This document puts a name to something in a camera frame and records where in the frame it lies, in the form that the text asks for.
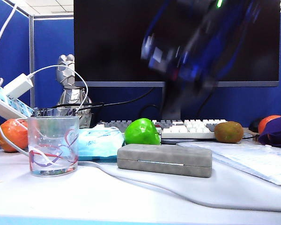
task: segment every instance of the black monitor screen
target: black monitor screen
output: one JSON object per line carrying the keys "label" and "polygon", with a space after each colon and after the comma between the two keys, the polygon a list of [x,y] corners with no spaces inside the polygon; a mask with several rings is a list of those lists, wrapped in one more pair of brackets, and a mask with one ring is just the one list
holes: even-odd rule
{"label": "black monitor screen", "polygon": [[[185,12],[179,2],[186,1],[170,1],[154,25],[154,35],[165,45],[186,43],[201,23],[199,16]],[[278,84],[280,1],[257,2],[258,16],[247,26],[235,60],[219,86]],[[75,70],[88,86],[159,86],[164,81],[159,71],[150,69],[141,59],[145,34],[163,4],[164,0],[74,1]],[[210,74],[231,63],[241,38],[237,30],[231,35]],[[83,86],[78,77],[75,79],[77,86]]]}

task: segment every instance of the power outlet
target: power outlet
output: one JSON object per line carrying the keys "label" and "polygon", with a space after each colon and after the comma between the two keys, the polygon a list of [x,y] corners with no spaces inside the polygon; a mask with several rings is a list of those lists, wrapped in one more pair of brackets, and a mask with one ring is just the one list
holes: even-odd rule
{"label": "power outlet", "polygon": [[5,119],[27,118],[32,115],[33,109],[19,99],[11,100],[0,87],[0,116]]}

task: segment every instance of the clear glass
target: clear glass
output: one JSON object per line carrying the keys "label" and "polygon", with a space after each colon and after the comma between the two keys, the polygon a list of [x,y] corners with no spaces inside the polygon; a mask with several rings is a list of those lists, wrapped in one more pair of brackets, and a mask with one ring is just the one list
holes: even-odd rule
{"label": "clear glass", "polygon": [[74,172],[78,165],[79,118],[39,116],[28,118],[30,171],[52,177]]}

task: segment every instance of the computer mouse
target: computer mouse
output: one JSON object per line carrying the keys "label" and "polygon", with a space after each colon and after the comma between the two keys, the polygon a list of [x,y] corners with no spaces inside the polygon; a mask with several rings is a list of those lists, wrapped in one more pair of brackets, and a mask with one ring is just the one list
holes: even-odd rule
{"label": "computer mouse", "polygon": [[263,119],[264,119],[264,117],[260,117],[260,118],[253,120],[248,127],[249,130],[254,133],[258,133],[258,125],[259,125],[260,121],[262,121]]}

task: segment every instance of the blue cubicle wall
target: blue cubicle wall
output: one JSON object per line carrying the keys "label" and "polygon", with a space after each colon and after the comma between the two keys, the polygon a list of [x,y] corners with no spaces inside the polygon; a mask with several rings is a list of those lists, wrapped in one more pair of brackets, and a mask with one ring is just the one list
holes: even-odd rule
{"label": "blue cubicle wall", "polygon": [[[11,10],[0,0],[0,29]],[[15,12],[0,40],[0,77],[4,79],[3,86],[21,73],[29,73],[29,20],[22,13]],[[20,100],[29,105],[29,92],[22,95]]]}
{"label": "blue cubicle wall", "polygon": [[[73,20],[35,21],[35,57],[36,68],[56,63],[60,54],[73,53]],[[47,72],[55,76],[54,71]],[[37,85],[42,87],[36,93],[36,104],[49,107],[58,101],[61,94],[60,85],[48,82],[39,76]],[[145,88],[91,88],[90,97],[94,102],[118,102],[133,99],[148,89]],[[206,96],[186,106],[181,112],[182,119],[192,119]],[[142,107],[160,104],[161,90],[154,90],[141,101],[127,105],[107,106],[98,114],[97,120],[134,120],[139,116]],[[224,118],[248,126],[259,117],[270,114],[281,114],[281,61],[280,84],[278,87],[225,87],[218,88],[203,107],[199,119]],[[141,116],[158,119],[158,111],[147,108]]]}

